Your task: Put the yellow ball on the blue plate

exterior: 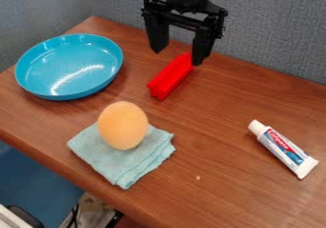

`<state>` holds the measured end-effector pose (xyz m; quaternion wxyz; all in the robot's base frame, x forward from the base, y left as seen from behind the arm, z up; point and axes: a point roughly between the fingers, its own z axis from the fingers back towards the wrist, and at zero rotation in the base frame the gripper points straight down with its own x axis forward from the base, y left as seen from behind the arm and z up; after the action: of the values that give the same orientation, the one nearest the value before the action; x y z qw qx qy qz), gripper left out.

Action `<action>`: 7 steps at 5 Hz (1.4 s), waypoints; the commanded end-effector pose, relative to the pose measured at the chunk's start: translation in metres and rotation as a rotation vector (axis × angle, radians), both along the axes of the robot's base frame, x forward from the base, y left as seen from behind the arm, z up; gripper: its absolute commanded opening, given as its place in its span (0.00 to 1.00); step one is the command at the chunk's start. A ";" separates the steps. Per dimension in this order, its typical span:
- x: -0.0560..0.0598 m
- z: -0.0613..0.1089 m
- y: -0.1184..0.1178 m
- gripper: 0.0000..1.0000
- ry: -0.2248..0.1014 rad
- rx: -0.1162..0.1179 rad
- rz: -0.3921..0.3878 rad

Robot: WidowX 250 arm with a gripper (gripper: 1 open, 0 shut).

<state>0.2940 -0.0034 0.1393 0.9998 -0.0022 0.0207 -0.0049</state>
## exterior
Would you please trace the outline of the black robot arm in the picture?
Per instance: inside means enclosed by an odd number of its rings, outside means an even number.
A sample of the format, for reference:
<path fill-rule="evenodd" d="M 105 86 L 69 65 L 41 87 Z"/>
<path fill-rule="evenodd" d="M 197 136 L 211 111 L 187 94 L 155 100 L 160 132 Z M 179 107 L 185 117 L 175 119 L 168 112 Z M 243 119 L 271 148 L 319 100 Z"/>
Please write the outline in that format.
<path fill-rule="evenodd" d="M 208 0 L 144 0 L 141 8 L 149 47 L 160 53 L 169 45 L 169 27 L 192 31 L 191 62 L 203 64 L 213 42 L 224 36 L 228 11 Z"/>

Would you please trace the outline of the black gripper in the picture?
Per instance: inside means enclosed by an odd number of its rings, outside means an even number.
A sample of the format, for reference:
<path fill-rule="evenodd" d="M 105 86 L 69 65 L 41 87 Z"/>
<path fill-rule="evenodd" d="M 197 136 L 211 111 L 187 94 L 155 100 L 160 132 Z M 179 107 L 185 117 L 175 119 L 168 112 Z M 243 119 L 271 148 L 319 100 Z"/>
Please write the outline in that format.
<path fill-rule="evenodd" d="M 224 36 L 228 11 L 208 0 L 144 0 L 141 12 L 151 49 L 160 53 L 168 46 L 169 25 L 195 31 L 192 65 L 201 65 L 215 38 Z"/>

